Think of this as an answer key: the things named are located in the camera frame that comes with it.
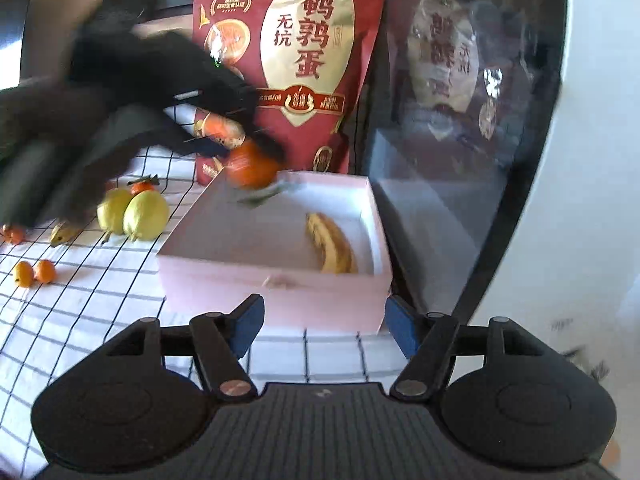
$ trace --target pink box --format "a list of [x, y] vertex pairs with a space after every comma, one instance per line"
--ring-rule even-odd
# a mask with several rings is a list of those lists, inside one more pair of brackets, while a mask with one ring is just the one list
[[[377, 332], [391, 263], [366, 177], [284, 173], [287, 191], [249, 208], [223, 171], [207, 186], [158, 253], [172, 310], [228, 313], [261, 294], [266, 326]], [[349, 239], [357, 274], [319, 272], [306, 214], [329, 215]]]

